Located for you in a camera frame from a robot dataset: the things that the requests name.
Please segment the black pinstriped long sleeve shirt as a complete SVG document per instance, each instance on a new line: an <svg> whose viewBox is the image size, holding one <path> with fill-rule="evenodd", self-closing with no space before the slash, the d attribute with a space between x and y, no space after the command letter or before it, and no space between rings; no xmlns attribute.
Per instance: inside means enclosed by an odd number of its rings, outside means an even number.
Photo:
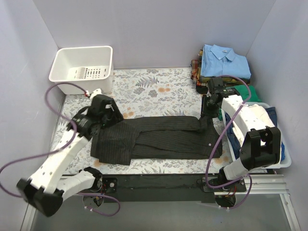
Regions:
<svg viewBox="0 0 308 231"><path fill-rule="evenodd" d="M206 116L125 119L93 137L90 155L127 166L133 159L208 159L218 137Z"/></svg>

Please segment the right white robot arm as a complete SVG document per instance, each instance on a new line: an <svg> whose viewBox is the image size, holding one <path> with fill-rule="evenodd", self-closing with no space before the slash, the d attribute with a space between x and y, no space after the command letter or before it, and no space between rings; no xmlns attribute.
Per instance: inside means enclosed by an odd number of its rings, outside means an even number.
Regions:
<svg viewBox="0 0 308 231"><path fill-rule="evenodd" d="M219 110L226 112L231 119L222 133L236 123L244 135L239 158L220 169L217 184L211 185L208 177L205 178L208 188L229 191L251 171L280 163L281 132L257 118L237 90L224 86L222 77L211 78L207 87L208 95L203 97L204 114L213 116Z"/></svg>

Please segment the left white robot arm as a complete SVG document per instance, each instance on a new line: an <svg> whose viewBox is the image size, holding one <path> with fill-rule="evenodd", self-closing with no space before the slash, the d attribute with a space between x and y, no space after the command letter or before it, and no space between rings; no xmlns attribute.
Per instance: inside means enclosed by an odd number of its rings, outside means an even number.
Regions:
<svg viewBox="0 0 308 231"><path fill-rule="evenodd" d="M23 199L46 217L53 216L62 203L75 194L109 200L102 173L87 167L72 177L62 179L66 168L76 155L101 129L123 120L114 99L103 95L101 89L87 94L90 106L83 107L67 124L55 153L48 156L39 169L28 179L16 185Z"/></svg>

